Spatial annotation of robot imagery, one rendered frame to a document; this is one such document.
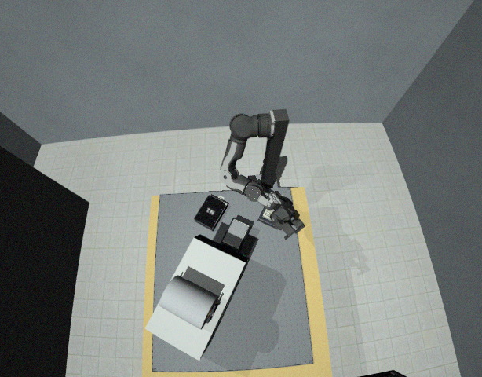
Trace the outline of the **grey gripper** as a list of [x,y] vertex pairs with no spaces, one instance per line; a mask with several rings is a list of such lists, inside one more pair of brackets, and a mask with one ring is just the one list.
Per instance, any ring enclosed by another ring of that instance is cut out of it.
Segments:
[[[305,227],[305,225],[299,218],[296,218],[294,220],[290,219],[290,216],[295,212],[294,207],[290,203],[280,200],[275,193],[272,194],[272,197],[277,200],[280,205],[269,215],[269,217],[278,230],[283,230],[287,234],[286,236],[284,236],[286,240],[292,234],[297,234],[298,232],[300,232]],[[292,225],[297,228],[296,231],[295,229],[293,229]]]

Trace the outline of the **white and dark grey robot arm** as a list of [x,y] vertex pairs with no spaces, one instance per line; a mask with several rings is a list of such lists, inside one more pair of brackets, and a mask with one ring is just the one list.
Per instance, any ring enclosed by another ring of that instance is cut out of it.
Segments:
[[273,210],[279,204],[279,202],[272,197],[273,192],[269,193],[265,191],[265,187],[262,184],[242,174],[239,175],[239,171],[236,169],[236,161],[243,157],[247,139],[257,136],[270,139],[273,136],[274,121],[273,111],[269,111],[268,114],[257,114],[257,116],[248,116],[245,114],[234,115],[229,123],[231,137],[228,139],[220,173],[220,180],[226,184],[227,188],[241,195],[244,194],[250,201],[258,201],[263,204],[267,210]]

